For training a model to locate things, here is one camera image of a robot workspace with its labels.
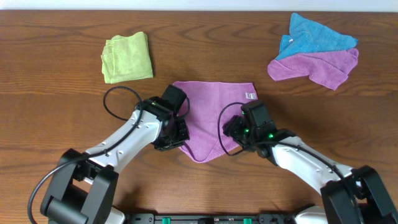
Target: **wood grain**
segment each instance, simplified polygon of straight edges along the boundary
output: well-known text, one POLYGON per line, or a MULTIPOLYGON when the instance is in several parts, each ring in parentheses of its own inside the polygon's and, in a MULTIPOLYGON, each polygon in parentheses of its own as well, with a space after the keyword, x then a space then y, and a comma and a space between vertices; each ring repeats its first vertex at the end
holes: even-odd
MULTIPOLYGON (((359 39, 359 64, 332 91, 307 78, 274 82, 267 64, 290 12, 0 11, 0 223, 28 223, 37 182, 65 150, 98 144, 122 122, 102 107, 100 55, 114 35, 148 35, 155 78, 125 82, 143 98, 177 80, 253 82, 278 127, 324 155, 378 170, 398 204, 398 14, 303 12, 359 39)), ((128 93, 109 98, 129 116, 128 93)), ((34 215, 47 185, 34 203, 34 215)), ((125 212, 293 211, 320 196, 256 154, 192 162, 178 149, 146 147, 119 178, 125 212)))

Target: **white background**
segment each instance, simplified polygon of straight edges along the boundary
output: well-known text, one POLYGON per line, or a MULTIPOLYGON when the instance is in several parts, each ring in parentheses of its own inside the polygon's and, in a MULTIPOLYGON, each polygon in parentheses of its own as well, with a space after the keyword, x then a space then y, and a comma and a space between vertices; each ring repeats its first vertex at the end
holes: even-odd
POLYGON ((0 9, 398 12, 398 0, 0 0, 0 9))

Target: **white tag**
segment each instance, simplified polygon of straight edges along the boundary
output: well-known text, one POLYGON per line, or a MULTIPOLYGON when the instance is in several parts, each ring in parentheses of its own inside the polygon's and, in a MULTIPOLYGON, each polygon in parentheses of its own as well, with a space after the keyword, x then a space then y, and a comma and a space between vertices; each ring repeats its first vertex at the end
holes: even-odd
POLYGON ((246 93, 246 99, 255 100, 256 94, 255 93, 246 93))

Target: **purple cloth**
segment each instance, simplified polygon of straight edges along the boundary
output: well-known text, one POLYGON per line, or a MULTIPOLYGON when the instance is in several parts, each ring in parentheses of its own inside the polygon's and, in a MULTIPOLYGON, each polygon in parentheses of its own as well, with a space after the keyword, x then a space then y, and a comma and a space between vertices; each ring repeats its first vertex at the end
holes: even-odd
MULTIPOLYGON (((233 102, 247 103, 257 99, 252 83, 175 82, 190 100, 190 112, 185 117, 190 140, 180 149, 195 162, 208 162, 224 154, 217 135, 217 120, 221 110, 233 102)), ((221 117, 220 131, 224 147, 230 151, 238 146, 223 134, 222 127, 234 115, 242 114, 240 105, 230 106, 221 117)), ((184 102, 180 114, 187 111, 184 102)))
POLYGON ((309 75, 313 82, 336 90, 358 64, 358 55, 356 49, 299 53, 282 60, 272 60, 268 65, 268 74, 275 81, 309 75))

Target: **pink towel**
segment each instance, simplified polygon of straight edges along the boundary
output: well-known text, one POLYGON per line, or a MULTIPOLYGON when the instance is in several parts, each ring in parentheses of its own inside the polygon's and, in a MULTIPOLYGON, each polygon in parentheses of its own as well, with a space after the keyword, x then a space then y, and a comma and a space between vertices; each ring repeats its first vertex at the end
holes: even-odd
POLYGON ((282 60, 272 60, 268 65, 268 74, 275 81, 309 75, 313 82, 336 90, 358 64, 358 55, 356 49, 299 53, 282 60))
MULTIPOLYGON (((252 83, 175 82, 190 99, 190 112, 185 117, 190 140, 180 149, 195 162, 208 162, 224 154, 217 135, 217 120, 221 110, 232 102, 247 103, 257 99, 252 83)), ((187 111, 184 102, 180 114, 187 111)), ((230 106, 220 122, 221 138, 227 151, 238 146, 223 134, 222 127, 234 115, 242 114, 240 105, 230 106)))

